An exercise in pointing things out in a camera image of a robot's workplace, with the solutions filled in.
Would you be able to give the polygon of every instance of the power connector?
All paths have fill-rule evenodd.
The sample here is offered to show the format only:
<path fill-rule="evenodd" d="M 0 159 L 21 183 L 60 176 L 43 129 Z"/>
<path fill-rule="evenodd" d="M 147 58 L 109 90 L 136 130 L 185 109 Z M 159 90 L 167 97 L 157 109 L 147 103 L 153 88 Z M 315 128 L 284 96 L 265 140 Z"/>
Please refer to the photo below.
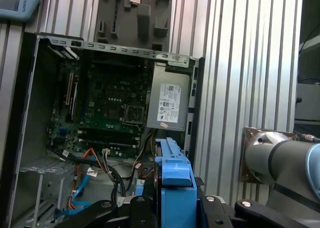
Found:
<path fill-rule="evenodd" d="M 106 153 L 107 155 L 109 155 L 110 152 L 111 152 L 111 150 L 109 150 L 109 149 L 103 149 L 103 150 L 102 150 L 102 154 L 103 154 L 103 155 L 104 155 L 105 153 Z"/>

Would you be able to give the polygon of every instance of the screw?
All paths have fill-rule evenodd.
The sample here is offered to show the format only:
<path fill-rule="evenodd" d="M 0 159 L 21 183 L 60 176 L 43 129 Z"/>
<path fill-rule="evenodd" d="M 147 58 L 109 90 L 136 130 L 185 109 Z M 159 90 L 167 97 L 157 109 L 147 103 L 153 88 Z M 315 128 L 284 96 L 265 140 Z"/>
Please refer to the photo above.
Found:
<path fill-rule="evenodd" d="M 250 207 L 252 204 L 248 201 L 242 201 L 241 204 L 245 207 Z"/>
<path fill-rule="evenodd" d="M 212 201 L 215 201 L 216 199 L 215 198 L 213 198 L 212 196 L 208 196 L 207 198 L 207 201 L 210 201 L 210 202 L 212 202 Z"/>
<path fill-rule="evenodd" d="M 102 208 L 109 208 L 111 206 L 110 202 L 105 202 L 101 205 Z"/>

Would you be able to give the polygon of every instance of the warning label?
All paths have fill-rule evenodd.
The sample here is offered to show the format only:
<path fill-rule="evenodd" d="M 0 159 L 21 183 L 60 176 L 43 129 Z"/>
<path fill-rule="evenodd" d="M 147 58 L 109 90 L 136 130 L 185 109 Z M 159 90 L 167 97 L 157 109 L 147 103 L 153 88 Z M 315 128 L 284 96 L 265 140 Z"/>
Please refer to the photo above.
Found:
<path fill-rule="evenodd" d="M 178 123 L 181 88 L 161 84 L 157 121 Z"/>

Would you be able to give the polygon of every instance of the white sticker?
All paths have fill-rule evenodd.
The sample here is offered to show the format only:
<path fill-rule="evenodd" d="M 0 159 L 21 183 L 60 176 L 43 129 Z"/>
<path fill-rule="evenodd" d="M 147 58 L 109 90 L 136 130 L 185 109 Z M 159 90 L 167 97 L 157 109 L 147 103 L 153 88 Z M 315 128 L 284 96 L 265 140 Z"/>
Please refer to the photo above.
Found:
<path fill-rule="evenodd" d="M 63 155 L 64 157 L 68 157 L 69 152 L 68 152 L 68 151 L 66 151 L 66 150 L 64 150 L 64 151 L 62 152 L 62 155 Z"/>
<path fill-rule="evenodd" d="M 88 171 L 86 172 L 88 175 L 96 177 L 98 175 L 98 171 L 95 171 L 91 169 L 90 167 L 88 168 Z"/>
<path fill-rule="evenodd" d="M 181 88 L 161 84 L 157 121 L 178 123 Z"/>
<path fill-rule="evenodd" d="M 166 123 L 163 123 L 163 122 L 160 123 L 160 126 L 162 126 L 162 127 L 165 128 L 165 129 L 168 128 L 168 125 L 167 125 Z"/>
<path fill-rule="evenodd" d="M 136 164 L 134 167 L 135 167 L 136 169 L 139 169 L 140 166 L 141 166 L 141 164 L 139 163 L 139 164 Z"/>

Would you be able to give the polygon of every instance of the motherboard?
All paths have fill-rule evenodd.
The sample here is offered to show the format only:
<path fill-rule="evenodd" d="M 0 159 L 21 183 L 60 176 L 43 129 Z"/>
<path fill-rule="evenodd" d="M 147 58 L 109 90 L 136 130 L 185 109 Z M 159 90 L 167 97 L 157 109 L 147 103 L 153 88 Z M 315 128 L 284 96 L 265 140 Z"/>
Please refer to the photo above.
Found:
<path fill-rule="evenodd" d="M 47 128 L 50 145 L 75 152 L 108 148 L 112 157 L 135 158 L 150 86 L 144 65 L 61 63 Z"/>

